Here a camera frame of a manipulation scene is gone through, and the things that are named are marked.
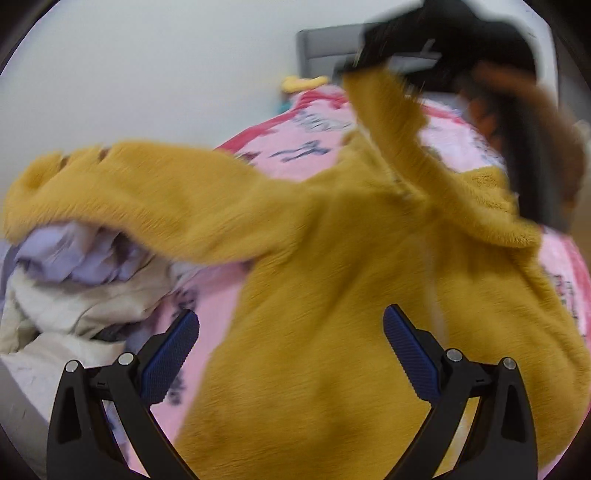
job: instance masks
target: blue gripper pad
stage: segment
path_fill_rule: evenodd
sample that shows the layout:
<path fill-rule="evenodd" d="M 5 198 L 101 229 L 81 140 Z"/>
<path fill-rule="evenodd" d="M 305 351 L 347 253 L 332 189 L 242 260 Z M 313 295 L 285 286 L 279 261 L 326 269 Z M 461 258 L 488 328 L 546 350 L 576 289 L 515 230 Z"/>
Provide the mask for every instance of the blue gripper pad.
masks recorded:
<path fill-rule="evenodd" d="M 183 310 L 165 333 L 154 335 L 141 349 L 139 396 L 146 405 L 164 400 L 198 337 L 197 315 Z"/>
<path fill-rule="evenodd" d="M 428 335 L 428 332 L 417 330 L 408 320 L 404 312 L 396 305 L 389 306 L 384 312 L 384 333 L 392 350 L 398 357 L 417 397 L 431 404 L 438 402 L 441 397 L 439 389 L 439 372 L 433 360 L 425 352 L 417 335 Z"/>

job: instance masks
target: pink bed sheet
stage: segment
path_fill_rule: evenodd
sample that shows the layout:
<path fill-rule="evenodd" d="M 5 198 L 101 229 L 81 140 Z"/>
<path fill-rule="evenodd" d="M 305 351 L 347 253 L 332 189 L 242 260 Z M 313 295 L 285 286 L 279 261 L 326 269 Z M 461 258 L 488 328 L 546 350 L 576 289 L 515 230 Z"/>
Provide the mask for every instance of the pink bed sheet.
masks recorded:
<path fill-rule="evenodd" d="M 421 141 L 438 150 L 450 168 L 466 171 L 502 165 L 502 159 L 459 112 L 434 102 L 426 102 L 424 111 L 429 123 Z M 270 177 L 302 181 L 335 164 L 343 133 L 354 127 L 355 114 L 344 91 L 326 86 L 300 94 L 288 112 L 245 130 L 220 148 Z M 591 281 L 577 247 L 568 237 L 546 232 L 540 262 L 586 336 L 591 323 Z M 197 312 L 201 325 L 199 341 L 165 401 L 152 407 L 172 441 L 199 390 L 211 353 L 225 336 L 247 274 L 244 264 L 208 267 L 162 302 L 158 331 L 166 330 L 176 312 L 185 307 Z M 131 468 L 144 472 L 132 450 L 128 460 Z"/>

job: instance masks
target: silver screw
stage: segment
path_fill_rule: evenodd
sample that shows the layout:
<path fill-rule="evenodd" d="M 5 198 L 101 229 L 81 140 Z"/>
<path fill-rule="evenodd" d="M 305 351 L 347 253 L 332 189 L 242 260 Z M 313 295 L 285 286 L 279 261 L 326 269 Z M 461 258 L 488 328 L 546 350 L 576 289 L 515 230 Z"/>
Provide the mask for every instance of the silver screw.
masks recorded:
<path fill-rule="evenodd" d="M 512 358 L 505 358 L 503 360 L 503 365 L 507 370 L 515 370 L 517 368 L 517 363 Z"/>
<path fill-rule="evenodd" d="M 455 348 L 452 348 L 451 350 L 447 351 L 447 357 L 452 362 L 459 362 L 462 360 L 462 358 L 464 358 L 464 356 L 462 355 L 462 352 L 459 350 L 456 350 Z"/>
<path fill-rule="evenodd" d="M 119 365 L 129 365 L 131 362 L 134 361 L 134 358 L 134 354 L 126 352 L 119 355 L 117 361 L 119 362 Z"/>
<path fill-rule="evenodd" d="M 66 372 L 72 373 L 78 369 L 78 362 L 76 360 L 70 360 L 66 364 Z"/>

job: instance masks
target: yellow fleece jacket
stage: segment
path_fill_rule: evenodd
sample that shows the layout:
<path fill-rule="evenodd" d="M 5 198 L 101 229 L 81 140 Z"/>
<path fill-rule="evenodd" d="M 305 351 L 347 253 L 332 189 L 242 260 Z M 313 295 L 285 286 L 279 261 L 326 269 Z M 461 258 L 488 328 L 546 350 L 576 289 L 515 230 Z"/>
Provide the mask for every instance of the yellow fleece jacket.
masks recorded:
<path fill-rule="evenodd" d="M 5 234 L 77 219 L 172 258 L 256 259 L 177 442 L 204 480 L 384 478 L 429 408 L 382 333 L 392 303 L 445 348 L 518 361 L 546 464 L 584 416 L 591 369 L 538 266 L 539 228 L 515 216 L 499 170 L 455 174 L 420 148 L 420 108 L 389 73 L 346 89 L 373 143 L 348 136 L 338 165 L 303 183 L 123 142 L 34 162 Z"/>

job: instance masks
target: white wall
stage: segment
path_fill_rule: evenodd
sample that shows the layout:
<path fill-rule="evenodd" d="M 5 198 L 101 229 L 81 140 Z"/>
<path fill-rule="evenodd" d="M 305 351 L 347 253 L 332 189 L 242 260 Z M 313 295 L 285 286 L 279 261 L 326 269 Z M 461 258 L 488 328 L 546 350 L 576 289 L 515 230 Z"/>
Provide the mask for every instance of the white wall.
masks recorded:
<path fill-rule="evenodd" d="M 551 39 L 518 15 L 556 84 Z M 359 23 L 412 0 L 61 0 L 0 77 L 0 196 L 37 155 L 141 137 L 220 144 L 277 110 L 295 34 Z"/>

